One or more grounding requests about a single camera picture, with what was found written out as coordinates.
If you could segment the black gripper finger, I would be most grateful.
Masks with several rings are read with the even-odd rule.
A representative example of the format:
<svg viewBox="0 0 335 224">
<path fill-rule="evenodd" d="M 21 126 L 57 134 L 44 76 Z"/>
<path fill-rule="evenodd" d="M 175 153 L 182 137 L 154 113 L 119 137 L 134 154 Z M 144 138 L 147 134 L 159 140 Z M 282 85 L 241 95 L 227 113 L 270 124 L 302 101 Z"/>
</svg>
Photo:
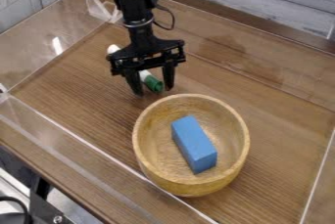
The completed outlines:
<svg viewBox="0 0 335 224">
<path fill-rule="evenodd" d="M 162 68 L 162 74 L 163 74 L 164 89 L 170 90 L 174 87 L 174 75 L 175 75 L 174 66 L 166 65 Z"/>
<path fill-rule="evenodd" d="M 140 96 L 142 95 L 142 85 L 140 85 L 140 80 L 139 80 L 139 73 L 131 68 L 126 69 L 124 70 L 124 77 L 126 77 L 127 83 L 131 87 L 134 94 Z"/>
</svg>

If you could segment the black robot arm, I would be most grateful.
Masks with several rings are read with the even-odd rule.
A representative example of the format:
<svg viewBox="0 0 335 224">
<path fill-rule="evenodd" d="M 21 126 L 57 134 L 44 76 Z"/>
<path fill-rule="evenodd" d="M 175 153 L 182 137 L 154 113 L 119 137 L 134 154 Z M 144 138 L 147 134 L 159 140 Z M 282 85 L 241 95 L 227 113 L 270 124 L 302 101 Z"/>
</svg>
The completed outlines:
<svg viewBox="0 0 335 224">
<path fill-rule="evenodd" d="M 160 39 L 154 35 L 152 26 L 158 25 L 152 9 L 171 14 L 158 5 L 158 0 L 114 0 L 123 14 L 123 27 L 130 34 L 130 44 L 106 57 L 111 65 L 111 74 L 122 75 L 135 95 L 142 95 L 139 72 L 162 68 L 164 89 L 174 87 L 175 67 L 186 60 L 185 41 Z"/>
</svg>

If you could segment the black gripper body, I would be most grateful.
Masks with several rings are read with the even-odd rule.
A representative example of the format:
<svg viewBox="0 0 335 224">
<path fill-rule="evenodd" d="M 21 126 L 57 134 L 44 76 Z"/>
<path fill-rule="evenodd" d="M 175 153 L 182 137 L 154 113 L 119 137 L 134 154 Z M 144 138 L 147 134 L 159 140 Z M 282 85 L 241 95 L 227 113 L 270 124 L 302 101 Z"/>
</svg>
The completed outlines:
<svg viewBox="0 0 335 224">
<path fill-rule="evenodd" d="M 151 24 L 130 27 L 128 33 L 131 43 L 106 57 L 114 75 L 124 75 L 128 69 L 164 67 L 168 63 L 175 67 L 186 60 L 185 41 L 158 38 Z"/>
</svg>

